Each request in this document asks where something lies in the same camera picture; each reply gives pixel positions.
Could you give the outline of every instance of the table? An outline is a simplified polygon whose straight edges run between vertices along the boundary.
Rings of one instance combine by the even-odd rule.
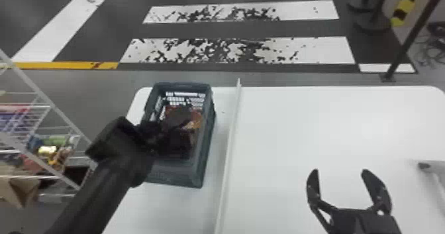
[[[139,124],[151,88],[134,96],[126,118]],[[213,88],[217,118],[201,189],[143,183],[130,189],[104,233],[199,234],[215,229],[235,87]]]
[[[243,88],[216,233],[325,233],[307,204],[314,168],[327,202],[370,206],[368,168],[403,234],[443,233],[441,188],[417,160],[445,160],[444,112],[432,87]]]
[[[149,92],[136,94],[127,115],[133,123]],[[217,124],[203,189],[131,189],[105,233],[325,233],[306,202],[305,180],[314,168],[327,202],[368,207],[360,178],[368,168],[386,183],[404,234],[445,230],[440,186],[417,168],[418,160],[445,160],[439,89],[242,88],[231,145],[235,89],[213,92]]]

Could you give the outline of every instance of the plastic basket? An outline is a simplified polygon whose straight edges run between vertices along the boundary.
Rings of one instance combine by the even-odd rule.
[[[200,188],[203,186],[216,117],[211,87],[208,84],[157,83],[148,97],[142,120],[161,121],[168,105],[190,105],[201,112],[203,118],[197,141],[187,159],[157,159],[146,181]]]

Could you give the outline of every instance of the white stripe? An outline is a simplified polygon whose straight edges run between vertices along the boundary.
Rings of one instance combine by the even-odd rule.
[[[133,39],[121,62],[355,64],[344,36],[322,38]]]
[[[359,64],[360,71],[365,73],[382,73],[389,69],[391,64]],[[415,73],[416,70],[411,64],[400,64],[397,73]]]
[[[329,19],[338,19],[332,0],[152,7],[144,23]]]
[[[51,62],[104,0],[71,0],[14,56],[16,62]]]

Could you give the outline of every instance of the cable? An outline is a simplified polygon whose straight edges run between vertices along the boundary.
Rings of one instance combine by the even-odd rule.
[[[413,59],[421,66],[437,68],[437,64],[445,65],[445,50],[435,44],[440,38],[431,34],[418,36],[415,43],[420,45],[420,50]]]

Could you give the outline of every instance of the wire shelf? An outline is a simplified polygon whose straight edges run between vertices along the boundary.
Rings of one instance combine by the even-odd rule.
[[[41,202],[72,198],[96,165],[80,143],[91,141],[0,50],[0,180],[37,183]]]
[[[0,105],[0,131],[26,145],[50,112],[49,105]],[[0,140],[0,150],[12,149]]]

